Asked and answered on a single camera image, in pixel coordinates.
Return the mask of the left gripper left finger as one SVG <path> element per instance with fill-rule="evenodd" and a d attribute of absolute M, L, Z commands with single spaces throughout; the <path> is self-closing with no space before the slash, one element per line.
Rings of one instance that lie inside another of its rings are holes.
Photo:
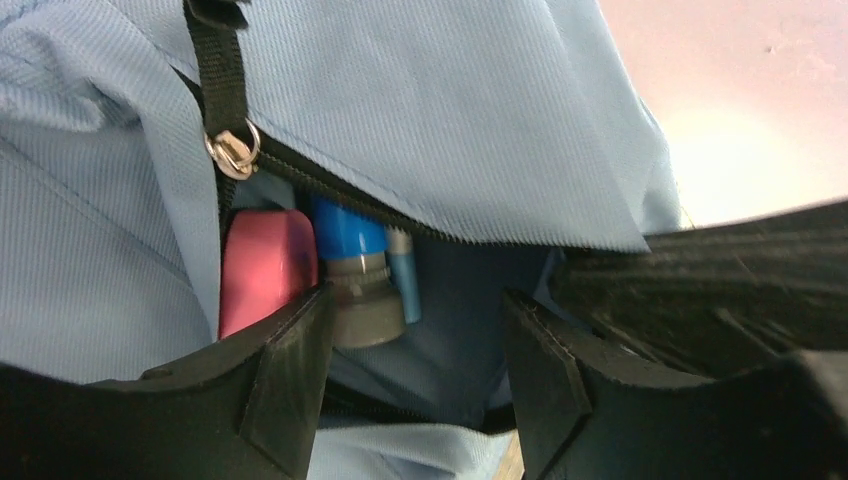
<path fill-rule="evenodd" d="M 303 479 L 334 319 L 328 286 L 133 381 L 1 369 L 5 479 Z"/>

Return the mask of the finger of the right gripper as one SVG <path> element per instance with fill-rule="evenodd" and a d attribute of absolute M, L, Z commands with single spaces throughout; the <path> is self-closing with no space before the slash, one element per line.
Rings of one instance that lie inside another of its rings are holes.
<path fill-rule="evenodd" d="M 554 301 L 672 368 L 724 377 L 796 350 L 847 347 L 847 205 L 653 235 L 645 254 L 571 256 Z"/>

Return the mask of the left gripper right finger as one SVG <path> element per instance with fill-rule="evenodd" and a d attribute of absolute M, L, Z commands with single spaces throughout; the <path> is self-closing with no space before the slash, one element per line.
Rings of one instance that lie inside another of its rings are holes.
<path fill-rule="evenodd" d="M 847 356 L 780 357 L 727 379 L 683 373 L 503 296 L 529 479 L 843 479 Z"/>

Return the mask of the pink eraser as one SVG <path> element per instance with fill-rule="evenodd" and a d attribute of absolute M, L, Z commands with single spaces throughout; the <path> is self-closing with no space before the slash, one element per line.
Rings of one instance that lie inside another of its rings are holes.
<path fill-rule="evenodd" d="M 315 234 L 298 210 L 243 210 L 222 264 L 218 337 L 266 318 L 318 283 Z"/>

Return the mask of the blue white pen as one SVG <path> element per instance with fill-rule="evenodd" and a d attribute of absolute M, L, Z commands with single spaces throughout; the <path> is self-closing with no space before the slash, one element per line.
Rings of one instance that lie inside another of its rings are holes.
<path fill-rule="evenodd" d="M 407 324 L 421 320 L 422 311 L 412 236 L 397 228 L 387 228 L 386 256 L 392 281 L 400 292 Z"/>

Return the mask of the light blue backpack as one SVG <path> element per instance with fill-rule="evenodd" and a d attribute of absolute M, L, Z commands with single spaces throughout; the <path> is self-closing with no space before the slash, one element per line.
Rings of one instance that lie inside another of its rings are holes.
<path fill-rule="evenodd" d="M 500 292 L 559 246 L 677 228 L 664 135 L 594 1 L 255 1 L 249 117 L 453 236 L 415 242 L 423 316 L 332 377 L 429 426 L 328 419 L 313 479 L 488 479 L 508 401 Z M 177 1 L 1 5 L 1 359 L 131 379 L 218 327 L 213 163 Z"/>

